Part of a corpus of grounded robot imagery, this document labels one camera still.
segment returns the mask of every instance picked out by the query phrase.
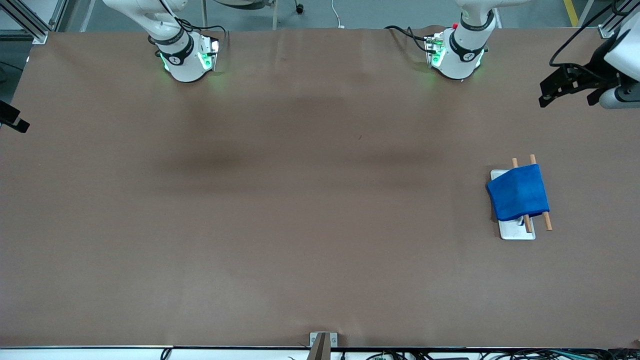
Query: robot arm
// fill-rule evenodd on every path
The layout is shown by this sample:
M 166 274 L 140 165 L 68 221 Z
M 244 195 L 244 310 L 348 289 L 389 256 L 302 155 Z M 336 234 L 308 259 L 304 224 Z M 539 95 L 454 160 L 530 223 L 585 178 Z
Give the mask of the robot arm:
M 589 105 L 603 108 L 640 107 L 640 13 L 604 42 L 584 66 L 562 63 L 540 83 L 542 108 L 566 94 L 595 89 L 587 95 Z
M 531 0 L 456 0 L 462 9 L 462 21 L 473 26 L 486 23 L 489 11 L 494 8 L 518 6 Z
M 168 40 L 177 35 L 180 25 L 168 13 L 161 0 L 104 0 L 104 3 L 137 22 L 155 40 Z M 186 0 L 162 0 L 173 12 L 180 12 Z
M 444 76 L 464 79 L 480 66 L 484 47 L 495 29 L 493 9 L 516 6 L 532 0 L 455 0 L 462 9 L 459 26 L 435 34 L 427 44 L 435 52 L 429 64 Z
M 103 0 L 137 22 L 160 50 L 164 68 L 178 81 L 192 82 L 213 70 L 218 40 L 187 31 L 176 20 L 188 0 Z

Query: white tray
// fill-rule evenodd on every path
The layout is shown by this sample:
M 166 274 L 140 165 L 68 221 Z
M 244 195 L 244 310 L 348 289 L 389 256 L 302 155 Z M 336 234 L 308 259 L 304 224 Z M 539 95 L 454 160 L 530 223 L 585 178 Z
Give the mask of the white tray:
M 504 174 L 509 170 L 491 170 L 491 180 Z M 531 221 L 531 233 L 527 232 L 524 226 L 524 217 L 517 218 L 510 221 L 498 220 L 498 226 L 500 227 L 500 237 L 504 240 L 535 240 L 536 230 L 533 227 L 533 221 Z

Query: wooden stick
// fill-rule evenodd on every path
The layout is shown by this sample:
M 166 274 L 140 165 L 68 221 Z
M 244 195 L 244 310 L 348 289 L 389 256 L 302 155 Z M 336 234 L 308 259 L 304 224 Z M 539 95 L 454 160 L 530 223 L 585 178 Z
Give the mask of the wooden stick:
M 531 159 L 532 164 L 537 164 L 536 156 L 534 154 L 529 155 L 529 159 Z M 551 231 L 554 228 L 551 226 L 551 217 L 549 216 L 549 212 L 545 211 L 542 213 L 542 216 L 545 218 L 545 225 L 547 227 L 547 231 Z
M 513 158 L 511 159 L 511 164 L 513 165 L 514 168 L 518 167 L 518 158 Z M 528 215 L 524 216 L 524 227 L 525 229 L 527 229 L 528 233 L 533 233 L 533 229 L 531 228 L 531 219 L 529 218 Z

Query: blue cloth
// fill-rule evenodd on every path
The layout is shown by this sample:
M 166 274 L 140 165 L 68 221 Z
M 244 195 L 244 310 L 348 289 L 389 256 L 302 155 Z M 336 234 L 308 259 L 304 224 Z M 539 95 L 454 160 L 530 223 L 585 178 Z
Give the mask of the blue cloth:
M 495 216 L 500 221 L 549 211 L 547 192 L 538 164 L 513 168 L 486 185 Z

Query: brown table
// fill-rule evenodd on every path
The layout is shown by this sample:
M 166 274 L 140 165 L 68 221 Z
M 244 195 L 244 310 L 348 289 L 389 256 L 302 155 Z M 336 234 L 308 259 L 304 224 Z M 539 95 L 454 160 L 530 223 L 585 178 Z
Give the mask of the brown table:
M 0 345 L 638 346 L 640 112 L 538 107 L 572 31 L 464 82 L 389 31 L 233 33 L 191 84 L 51 34 L 0 131 Z M 504 241 L 484 185 L 531 153 L 555 229 Z

